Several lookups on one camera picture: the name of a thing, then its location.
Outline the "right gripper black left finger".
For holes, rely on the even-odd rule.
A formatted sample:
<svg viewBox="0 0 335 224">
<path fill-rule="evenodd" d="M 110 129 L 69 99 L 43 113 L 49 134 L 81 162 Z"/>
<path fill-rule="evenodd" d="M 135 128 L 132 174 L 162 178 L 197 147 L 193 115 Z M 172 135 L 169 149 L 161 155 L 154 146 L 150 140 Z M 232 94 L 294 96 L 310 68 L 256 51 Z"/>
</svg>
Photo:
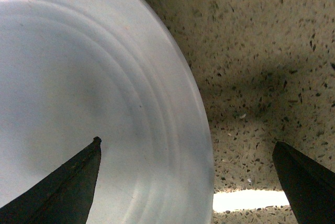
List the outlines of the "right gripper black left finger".
<svg viewBox="0 0 335 224">
<path fill-rule="evenodd" d="M 1 207 L 1 223 L 86 223 L 101 163 L 101 138 Z"/>
</svg>

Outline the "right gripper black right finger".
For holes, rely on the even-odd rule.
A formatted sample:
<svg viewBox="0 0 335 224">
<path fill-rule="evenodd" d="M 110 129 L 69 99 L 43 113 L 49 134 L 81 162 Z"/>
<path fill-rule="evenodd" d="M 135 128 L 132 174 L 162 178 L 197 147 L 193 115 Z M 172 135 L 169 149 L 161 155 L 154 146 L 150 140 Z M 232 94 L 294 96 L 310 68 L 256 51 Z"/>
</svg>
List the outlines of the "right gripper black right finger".
<svg viewBox="0 0 335 224">
<path fill-rule="evenodd" d="M 334 223 L 334 172 L 281 141 L 272 159 L 297 222 Z"/>
</svg>

